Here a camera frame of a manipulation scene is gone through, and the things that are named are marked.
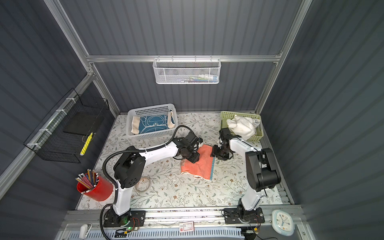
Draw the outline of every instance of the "red pencil cup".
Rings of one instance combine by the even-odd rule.
[[[84,185],[79,182],[77,183],[77,191],[84,192],[87,190],[88,188],[86,188]],[[96,187],[92,189],[92,191],[84,193],[84,195],[87,195],[90,198],[101,202],[106,200],[112,194],[112,191],[113,185],[99,175],[99,182],[97,183]]]

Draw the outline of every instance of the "cable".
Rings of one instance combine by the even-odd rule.
[[[256,234],[256,237],[260,238],[261,240],[267,240],[267,239],[276,239],[276,240],[279,240],[277,237],[261,238],[261,237],[258,236],[258,234]]]
[[[259,223],[259,221],[256,219],[256,218],[253,218],[253,219],[255,219],[256,220],[256,222],[257,222],[257,229],[260,229],[260,226],[262,225],[261,223]],[[253,233],[254,234],[257,234],[256,232],[255,232],[255,229],[251,226],[251,220],[249,220],[249,226],[251,227],[251,230],[253,231]]]
[[[119,154],[123,154],[123,153],[126,153],[126,152],[131,152],[131,153],[150,152],[150,151],[155,151],[155,150],[158,150],[158,149],[160,149],[160,148],[163,148],[163,147],[167,146],[168,144],[170,144],[170,143],[173,141],[173,139],[175,138],[175,135],[176,135],[177,130],[178,130],[179,128],[181,128],[181,127],[184,127],[184,128],[186,128],[186,129],[188,129],[189,131],[193,132],[192,129],[190,129],[189,127],[187,127],[187,126],[185,126],[185,125],[179,125],[179,126],[177,126],[177,128],[175,129],[175,131],[174,131],[172,137],[171,137],[171,138],[169,139],[169,141],[166,142],[164,145],[160,145],[160,146],[153,147],[153,148],[148,148],[148,149],[145,149],[145,150],[123,150],[123,151],[118,151],[118,152],[114,152],[114,153],[112,153],[111,155],[109,155],[109,156],[104,160],[104,162],[103,162],[103,167],[102,167],[102,169],[103,169],[103,174],[104,174],[104,176],[106,176],[106,178],[107,178],[108,180],[110,180],[110,181],[113,183],[113,185],[115,186],[115,199],[114,199],[114,201],[113,201],[113,204],[116,204],[116,202],[117,202],[117,199],[118,199],[117,195],[118,195],[118,188],[119,188],[119,186],[118,186],[117,182],[116,182],[116,181],[115,181],[115,180],[108,174],[108,172],[107,172],[106,166],[107,166],[108,161],[109,161],[111,158],[113,158],[114,156],[119,155]],[[106,205],[101,209],[101,212],[100,212],[100,230],[101,230],[101,233],[102,233],[103,237],[104,237],[106,240],[111,240],[111,239],[108,238],[107,235],[106,235],[105,232],[104,232],[104,228],[103,228],[103,212],[104,212],[104,210],[105,210],[108,206],[113,206],[113,204],[106,204]]]
[[[126,235],[125,233],[126,231],[127,231],[126,228],[117,229],[115,232],[115,237],[124,237],[124,235]]]
[[[227,210],[224,210],[224,209],[222,209],[221,211],[220,211],[220,213],[221,213],[221,215],[223,215],[223,216],[225,216],[222,212],[226,212],[226,213],[229,213],[229,214],[234,214],[235,212],[228,212]]]
[[[138,218],[135,218],[135,217],[132,217],[132,219],[133,219],[133,230],[135,229],[135,219],[137,219],[137,222],[138,222],[138,227],[140,226],[140,221],[139,221],[139,219]]]
[[[179,128],[181,127],[184,127],[186,129],[188,129],[189,131],[193,132],[192,129],[190,129],[189,127],[185,126],[185,125],[179,125],[177,126],[177,128],[175,129],[172,137],[169,139],[168,142],[166,142],[164,145],[160,145],[160,146],[157,146],[157,147],[153,147],[153,148],[148,148],[148,149],[145,149],[145,150],[123,150],[123,151],[118,151],[118,152],[114,152],[112,153],[111,155],[109,155],[103,162],[103,166],[102,166],[102,169],[103,169],[103,174],[104,176],[106,176],[106,178],[108,178],[108,180],[110,180],[113,185],[115,186],[115,199],[113,201],[113,204],[116,204],[117,202],[117,195],[118,195],[118,184],[116,183],[116,181],[107,173],[107,170],[106,170],[106,166],[107,166],[107,163],[108,161],[113,158],[114,156],[116,155],[119,155],[119,154],[123,154],[123,153],[126,153],[126,152],[130,152],[130,153],[140,153],[140,152],[150,152],[150,151],[155,151],[155,150],[158,150],[160,148],[163,148],[165,146],[167,146],[168,144],[170,144],[173,139],[175,138],[175,135],[176,135],[176,132]]]
[[[113,206],[113,204],[106,204],[105,206],[103,206],[103,208],[101,209],[101,212],[100,212],[100,230],[101,230],[101,234],[103,235],[103,237],[106,239],[106,240],[111,240],[104,232],[104,228],[103,228],[103,212],[104,210],[109,207],[109,206]]]
[[[263,180],[263,169],[262,168],[260,168],[260,174],[261,174],[261,176],[262,176],[262,184],[263,184],[263,189],[264,189],[264,192],[265,192],[265,196],[266,197],[268,197],[268,195],[267,195],[267,193],[266,193],[266,190],[265,190],[265,188],[264,188],[264,180]]]

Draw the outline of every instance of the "yellow marker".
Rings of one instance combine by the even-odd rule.
[[[85,154],[85,151],[87,151],[87,148],[88,148],[88,146],[89,146],[89,143],[91,142],[91,140],[92,140],[92,137],[93,137],[93,133],[91,132],[91,134],[88,136],[88,138],[87,138],[87,141],[85,141],[85,143],[84,143],[84,147],[83,147],[83,149],[81,150],[81,152],[80,152],[80,156],[84,156],[84,154]]]

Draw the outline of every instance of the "ventilation grille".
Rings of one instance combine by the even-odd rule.
[[[122,238],[114,237],[116,230],[105,230],[105,233],[110,239],[188,239],[188,238],[209,238],[209,237],[221,237],[221,238],[232,238],[232,239],[244,239],[241,236],[241,229],[235,227],[206,227],[206,228],[196,228],[194,232],[184,232],[180,233],[178,228],[169,228],[169,229],[139,229],[138,231],[133,231],[127,235],[127,237]],[[68,240],[78,240],[79,231],[71,231],[69,234]],[[105,239],[101,234],[100,230],[91,230],[86,238],[88,240],[101,240]]]

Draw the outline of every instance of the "green plastic basket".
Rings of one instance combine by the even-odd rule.
[[[242,117],[249,117],[253,119],[259,119],[260,122],[262,121],[262,118],[260,115],[253,114],[253,113],[237,113],[237,112],[228,112],[228,111],[221,111],[221,128],[228,127],[227,119],[233,119],[235,115],[242,116]],[[261,128],[261,124],[256,128],[256,134],[251,136],[247,141],[250,142],[258,142],[260,139],[264,136],[263,130]]]

